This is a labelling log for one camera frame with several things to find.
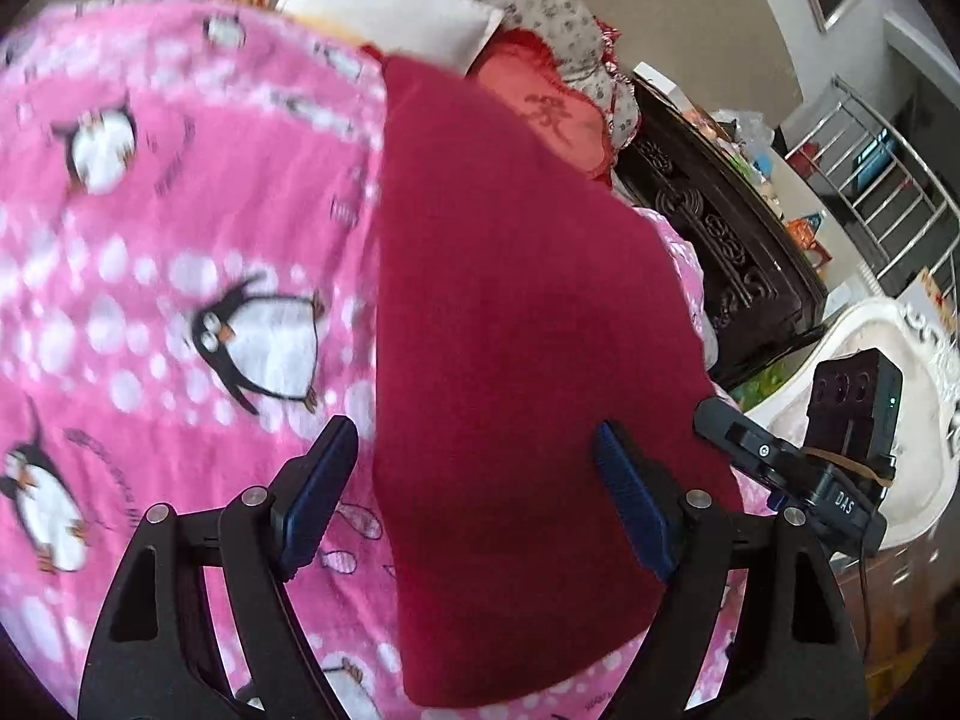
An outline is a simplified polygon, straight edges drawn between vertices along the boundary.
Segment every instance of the pink blanket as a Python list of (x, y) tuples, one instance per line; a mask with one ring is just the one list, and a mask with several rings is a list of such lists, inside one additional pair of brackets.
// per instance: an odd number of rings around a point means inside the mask
[[(53, 9), (0, 46), (0, 623), (71, 712), (144, 509), (226, 504), (333, 413), (357, 424), (360, 457), (289, 590), (351, 717), (592, 718), (622, 679), (639, 640), (500, 707), (403, 694), (370, 469), (385, 106), (373, 60), (219, 1)], [(649, 221), (699, 322), (696, 260)], [(717, 688), (736, 612), (731, 599), (698, 698)]]

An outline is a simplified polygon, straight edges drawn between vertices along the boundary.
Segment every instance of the penguin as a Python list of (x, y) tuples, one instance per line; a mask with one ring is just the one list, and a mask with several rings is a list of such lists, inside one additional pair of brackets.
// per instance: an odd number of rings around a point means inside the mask
[(360, 80), (360, 74), (363, 73), (363, 63), (356, 56), (337, 47), (323, 45), (323, 43), (318, 43), (314, 52), (322, 56), (323, 61), (328, 66), (350, 83), (357, 83)]
[(69, 487), (43, 450), (37, 408), (32, 400), (28, 402), (34, 437), (8, 450), (0, 493), (13, 503), (17, 521), (37, 552), (40, 571), (79, 571), (86, 562), (86, 524)]
[(323, 303), (318, 295), (247, 295), (247, 287), (263, 275), (236, 284), (195, 314), (190, 322), (193, 346), (233, 399), (253, 415), (258, 411), (242, 389), (301, 401), (315, 413), (313, 377)]
[(108, 194), (136, 154), (136, 120), (128, 98), (116, 108), (83, 113), (75, 124), (54, 124), (53, 132), (66, 142), (67, 194)]
[(203, 19), (203, 37), (218, 49), (241, 49), (247, 42), (239, 16), (208, 16)]
[(0, 70), (12, 67), (34, 42), (34, 35), (14, 35), (10, 40), (0, 44)]
[[(349, 658), (342, 659), (339, 666), (323, 669), (323, 675), (350, 720), (382, 720), (380, 710), (363, 687), (363, 671)], [(237, 699), (250, 707), (263, 709), (253, 683), (237, 690)]]
[(336, 114), (302, 95), (274, 95), (275, 103), (293, 116), (310, 124), (318, 132), (333, 132), (341, 140), (353, 134), (353, 125), (346, 116)]

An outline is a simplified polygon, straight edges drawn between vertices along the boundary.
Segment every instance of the metal screw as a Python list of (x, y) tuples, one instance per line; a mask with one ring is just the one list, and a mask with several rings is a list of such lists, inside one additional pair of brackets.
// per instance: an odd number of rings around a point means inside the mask
[(267, 490), (266, 488), (247, 488), (240, 496), (240, 500), (243, 501), (244, 506), (259, 506), (267, 500)]
[(784, 509), (784, 519), (791, 525), (803, 525), (806, 522), (806, 514), (801, 512), (795, 506), (788, 506)]
[(704, 493), (704, 490), (690, 490), (686, 494), (686, 502), (694, 509), (709, 509), (713, 499), (709, 493)]
[(170, 514), (170, 507), (165, 503), (155, 503), (150, 509), (147, 509), (147, 522), (152, 524), (157, 524), (157, 522), (163, 522), (167, 518), (167, 514)]

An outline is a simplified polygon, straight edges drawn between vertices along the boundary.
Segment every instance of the dark wooden cabinet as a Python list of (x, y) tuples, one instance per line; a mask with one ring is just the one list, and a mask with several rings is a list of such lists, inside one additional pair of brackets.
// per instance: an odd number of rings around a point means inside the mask
[(720, 349), (710, 375), (732, 389), (822, 335), (827, 288), (727, 158), (643, 82), (637, 98), (642, 126), (616, 172), (697, 251)]

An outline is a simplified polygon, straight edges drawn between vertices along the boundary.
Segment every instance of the red towel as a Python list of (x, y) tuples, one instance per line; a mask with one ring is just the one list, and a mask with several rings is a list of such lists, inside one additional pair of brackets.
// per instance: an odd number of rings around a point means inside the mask
[(740, 497), (693, 434), (713, 387), (655, 230), (482, 89), (403, 58), (384, 74), (374, 483), (407, 695), (475, 707), (653, 618), (661, 586), (590, 456), (602, 420), (685, 488)]

